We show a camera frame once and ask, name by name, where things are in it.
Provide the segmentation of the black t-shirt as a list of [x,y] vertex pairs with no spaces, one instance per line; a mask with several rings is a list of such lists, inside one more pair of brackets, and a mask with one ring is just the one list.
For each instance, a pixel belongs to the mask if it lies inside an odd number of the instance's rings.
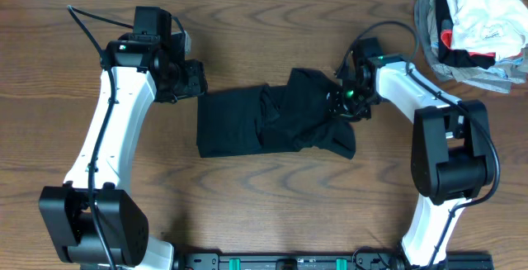
[[199,154],[214,158],[318,147],[352,159],[354,130],[332,111],[338,89],[319,70],[292,69],[284,86],[206,93],[198,101]]

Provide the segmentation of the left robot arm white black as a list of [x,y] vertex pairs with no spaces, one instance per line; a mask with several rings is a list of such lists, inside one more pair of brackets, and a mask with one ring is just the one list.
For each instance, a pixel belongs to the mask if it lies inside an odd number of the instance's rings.
[[149,233],[130,195],[131,169],[151,105],[198,97],[203,64],[187,59],[191,38],[125,34],[102,51],[101,89],[82,149],[58,187],[46,186],[39,210],[63,263],[84,269],[173,269],[174,246]]

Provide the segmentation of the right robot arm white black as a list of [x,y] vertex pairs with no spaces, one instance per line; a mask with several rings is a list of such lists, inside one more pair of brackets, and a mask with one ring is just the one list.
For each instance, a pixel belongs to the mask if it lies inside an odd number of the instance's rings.
[[393,252],[355,251],[355,267],[492,269],[488,253],[447,251],[462,212],[483,202],[483,187],[497,186],[485,105],[443,92],[400,54],[349,52],[335,76],[340,88],[330,99],[337,114],[368,119],[371,106],[386,101],[412,122],[410,169],[418,199],[411,225]]

